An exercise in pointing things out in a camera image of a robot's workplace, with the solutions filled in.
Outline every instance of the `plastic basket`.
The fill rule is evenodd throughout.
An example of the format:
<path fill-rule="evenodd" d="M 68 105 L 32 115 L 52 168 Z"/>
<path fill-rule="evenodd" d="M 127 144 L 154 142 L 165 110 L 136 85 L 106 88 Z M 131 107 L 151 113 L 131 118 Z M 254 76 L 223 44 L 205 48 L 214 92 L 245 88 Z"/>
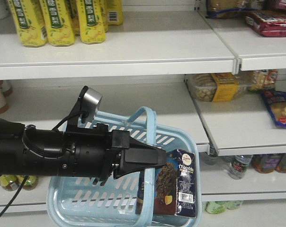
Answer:
<path fill-rule="evenodd" d="M 146 121 L 137 118 L 146 112 Z M 93 179 L 82 177 L 52 177 L 47 211 L 51 219 L 61 227 L 146 227 L 172 226 L 195 227 L 201 219 L 199 158 L 195 142 L 184 131 L 156 124 L 156 114 L 150 108 L 141 107 L 127 118 L 98 111 L 95 123 L 105 123 L 109 129 L 130 131 L 136 140 L 172 151 L 182 148 L 195 153 L 196 218 L 153 215 L 154 168 L 144 171 L 144 202 L 141 214 L 136 214 L 136 198 L 139 172 L 117 180 L 109 178 L 104 186 L 92 184 Z"/>

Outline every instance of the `red package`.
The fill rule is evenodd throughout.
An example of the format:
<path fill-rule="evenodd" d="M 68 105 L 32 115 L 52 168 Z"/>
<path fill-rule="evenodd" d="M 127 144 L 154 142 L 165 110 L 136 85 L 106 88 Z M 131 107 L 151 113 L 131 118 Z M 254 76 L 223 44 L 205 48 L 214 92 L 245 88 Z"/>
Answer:
<path fill-rule="evenodd" d="M 254 11 L 246 13 L 246 23 L 257 33 L 267 37 L 286 37 L 286 13 Z"/>

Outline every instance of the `black cable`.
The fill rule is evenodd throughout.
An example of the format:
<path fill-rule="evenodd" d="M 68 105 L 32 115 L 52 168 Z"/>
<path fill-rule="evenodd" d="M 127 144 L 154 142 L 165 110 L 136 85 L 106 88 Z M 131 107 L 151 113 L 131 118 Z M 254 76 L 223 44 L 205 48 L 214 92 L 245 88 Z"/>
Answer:
<path fill-rule="evenodd" d="M 60 122 L 59 122 L 56 126 L 54 126 L 52 130 L 53 130 L 53 131 L 58 130 L 58 128 L 59 128 L 64 122 L 66 122 L 67 120 L 69 120 L 69 119 L 71 119 L 71 118 L 74 118 L 74 117 L 76 117 L 76 116 L 79 116 L 80 114 L 86 114 L 86 115 L 88 115 L 87 111 L 84 111 L 84 110 L 80 110 L 80 111 L 78 111 L 78 112 L 75 112 L 75 113 L 73 113 L 73 114 L 70 114 L 70 115 L 64 117 L 62 120 L 60 120 Z"/>
<path fill-rule="evenodd" d="M 11 200 L 8 202 L 8 204 L 6 204 L 6 206 L 4 207 L 4 209 L 0 212 L 0 217 L 5 213 L 5 211 L 10 207 L 10 205 L 13 203 L 13 201 L 15 200 L 15 198 L 19 195 L 23 185 L 25 184 L 26 180 L 28 179 L 28 176 L 25 176 L 22 183 L 20 184 L 18 190 L 16 191 L 16 193 L 14 194 L 14 196 L 11 198 Z"/>

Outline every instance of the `white shelf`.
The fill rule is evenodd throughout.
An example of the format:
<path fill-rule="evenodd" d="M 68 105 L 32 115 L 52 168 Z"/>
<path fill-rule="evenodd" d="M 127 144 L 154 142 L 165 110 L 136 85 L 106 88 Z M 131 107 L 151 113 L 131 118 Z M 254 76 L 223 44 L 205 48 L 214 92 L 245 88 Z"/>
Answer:
<path fill-rule="evenodd" d="M 249 167 L 244 177 L 228 175 L 229 163 L 210 166 L 200 160 L 202 201 L 286 199 L 286 174 L 261 174 Z"/>
<path fill-rule="evenodd" d="M 183 82 L 90 87 L 103 95 L 101 111 L 130 116 L 140 106 L 148 106 L 157 112 L 159 124 L 186 131 L 200 152 L 208 151 L 208 137 Z M 10 109 L 0 114 L 0 118 L 50 130 L 69 114 L 81 89 L 81 86 L 17 87 L 7 99 Z"/>
<path fill-rule="evenodd" d="M 241 70 L 286 69 L 286 37 L 263 37 L 245 19 L 206 19 L 241 64 Z"/>
<path fill-rule="evenodd" d="M 279 81 L 277 90 L 286 91 L 286 81 Z M 286 153 L 286 129 L 275 126 L 259 94 L 247 93 L 230 102 L 195 103 L 220 156 Z"/>
<path fill-rule="evenodd" d="M 286 227 L 286 200 L 244 201 L 221 214 L 203 211 L 199 227 Z"/>
<path fill-rule="evenodd" d="M 12 18 L 0 20 L 0 79 L 226 72 L 234 56 L 194 11 L 125 12 L 101 44 L 25 48 Z"/>
<path fill-rule="evenodd" d="M 36 188 L 30 191 L 22 189 L 6 212 L 46 210 L 46 195 L 50 177 L 39 177 Z M 16 191 L 8 192 L 0 187 L 0 212 L 14 196 Z"/>

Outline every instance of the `basket handle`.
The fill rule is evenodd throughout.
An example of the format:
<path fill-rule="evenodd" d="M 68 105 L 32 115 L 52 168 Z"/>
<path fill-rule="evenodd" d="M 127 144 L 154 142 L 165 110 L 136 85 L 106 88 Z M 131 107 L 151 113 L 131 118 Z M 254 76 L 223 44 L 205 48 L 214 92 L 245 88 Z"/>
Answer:
<path fill-rule="evenodd" d="M 141 106 L 132 116 L 130 116 L 125 124 L 132 124 L 139 116 L 141 116 L 144 112 L 146 112 L 146 143 L 149 145 L 155 145 L 156 143 L 156 112 L 151 108 L 146 106 Z M 144 198 L 148 198 L 150 196 L 150 192 L 152 195 L 154 194 L 154 178 L 155 178 L 155 168 L 147 168 L 144 170 Z M 145 199 L 143 202 L 141 215 L 133 225 L 123 225 L 123 227 L 146 227 L 150 226 L 152 223 L 153 216 L 153 203 L 154 200 Z"/>
<path fill-rule="evenodd" d="M 132 124 L 138 117 L 140 117 L 144 112 L 146 112 L 146 143 L 149 145 L 155 145 L 156 140 L 156 127 L 157 127 L 157 114 L 151 108 L 146 106 L 141 106 L 132 116 L 130 116 L 125 124 Z"/>

